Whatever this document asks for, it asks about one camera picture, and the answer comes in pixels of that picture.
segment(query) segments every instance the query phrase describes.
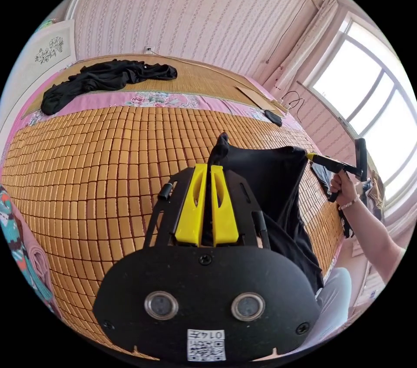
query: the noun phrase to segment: wall outlet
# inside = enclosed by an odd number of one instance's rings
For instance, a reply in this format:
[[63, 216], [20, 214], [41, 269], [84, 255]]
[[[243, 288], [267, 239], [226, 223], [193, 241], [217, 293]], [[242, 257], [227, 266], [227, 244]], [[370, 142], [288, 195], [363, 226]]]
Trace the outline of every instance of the wall outlet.
[[154, 51], [155, 51], [155, 47], [154, 46], [146, 46], [145, 47], [145, 51], [144, 51], [144, 53], [145, 54], [153, 54], [154, 53]]

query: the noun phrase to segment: screw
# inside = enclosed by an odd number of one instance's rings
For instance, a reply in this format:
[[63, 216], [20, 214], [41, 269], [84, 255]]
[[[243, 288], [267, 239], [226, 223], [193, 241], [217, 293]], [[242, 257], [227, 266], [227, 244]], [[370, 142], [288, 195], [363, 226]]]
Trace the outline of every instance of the screw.
[[204, 255], [201, 255], [199, 258], [199, 263], [201, 265], [209, 265], [211, 264], [211, 262], [212, 262], [212, 258], [210, 255], [204, 254]]
[[106, 329], [110, 329], [110, 330], [114, 329], [114, 326], [108, 320], [105, 320], [103, 322], [103, 327], [105, 327]]
[[295, 330], [295, 333], [298, 335], [304, 335], [307, 333], [310, 328], [310, 324], [307, 322], [301, 323]]

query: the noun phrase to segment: qr code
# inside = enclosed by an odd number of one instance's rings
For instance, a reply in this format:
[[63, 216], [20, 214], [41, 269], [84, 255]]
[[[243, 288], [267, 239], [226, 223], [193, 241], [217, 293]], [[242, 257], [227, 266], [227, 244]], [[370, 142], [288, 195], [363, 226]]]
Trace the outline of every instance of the qr code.
[[223, 330], [187, 331], [187, 356], [189, 361], [225, 361], [225, 333]]

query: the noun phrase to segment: person's hand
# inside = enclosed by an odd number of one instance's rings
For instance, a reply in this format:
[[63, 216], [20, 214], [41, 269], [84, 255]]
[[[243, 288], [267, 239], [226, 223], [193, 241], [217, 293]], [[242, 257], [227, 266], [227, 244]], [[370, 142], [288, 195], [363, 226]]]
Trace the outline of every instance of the person's hand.
[[333, 176], [330, 181], [330, 191], [332, 193], [340, 191], [336, 198], [339, 206], [352, 202], [357, 196], [354, 183], [343, 170]]

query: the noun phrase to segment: pink towel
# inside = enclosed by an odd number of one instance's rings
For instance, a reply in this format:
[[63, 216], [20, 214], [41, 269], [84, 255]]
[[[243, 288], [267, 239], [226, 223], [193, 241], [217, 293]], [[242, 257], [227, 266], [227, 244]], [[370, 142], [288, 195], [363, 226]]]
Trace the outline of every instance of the pink towel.
[[[29, 256], [29, 261], [32, 264], [37, 276], [41, 279], [41, 281], [51, 291], [53, 295], [54, 293], [48, 257], [46, 256], [45, 251], [39, 245], [38, 241], [36, 240], [29, 226], [27, 225], [24, 217], [22, 216], [22, 213], [20, 213], [19, 209], [16, 207], [13, 201], [11, 201], [11, 203], [12, 213], [14, 214], [15, 219], [19, 220], [22, 225], [22, 241], [25, 245], [27, 254]], [[56, 302], [55, 296], [52, 299], [51, 305], [53, 305], [54, 310], [61, 317], [62, 315], [58, 307], [58, 303]]]

